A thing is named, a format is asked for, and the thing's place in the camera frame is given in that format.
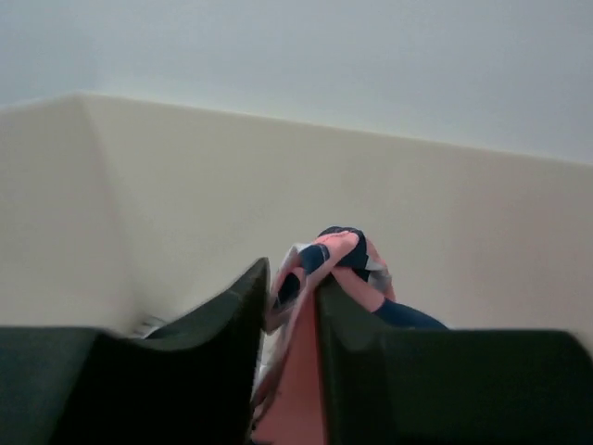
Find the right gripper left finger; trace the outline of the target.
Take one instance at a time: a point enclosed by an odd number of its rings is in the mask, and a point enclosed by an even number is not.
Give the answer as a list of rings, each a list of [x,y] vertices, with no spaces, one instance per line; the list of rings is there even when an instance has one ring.
[[[74,326],[1,330],[5,444],[243,444],[270,265],[145,338]]]

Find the pink shark print shorts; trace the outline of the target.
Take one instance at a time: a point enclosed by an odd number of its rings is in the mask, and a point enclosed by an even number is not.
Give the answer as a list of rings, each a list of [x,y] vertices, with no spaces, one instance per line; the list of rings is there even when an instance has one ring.
[[[277,338],[259,369],[248,443],[325,443],[318,305],[329,286],[394,327],[444,328],[397,302],[385,261],[360,229],[330,226],[294,244],[271,281],[264,331]]]

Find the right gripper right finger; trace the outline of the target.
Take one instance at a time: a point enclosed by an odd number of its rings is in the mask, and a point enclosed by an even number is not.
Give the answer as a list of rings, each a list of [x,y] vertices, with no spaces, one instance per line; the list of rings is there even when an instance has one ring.
[[[592,361],[570,333],[401,329],[334,286],[318,308],[331,444],[592,440]]]

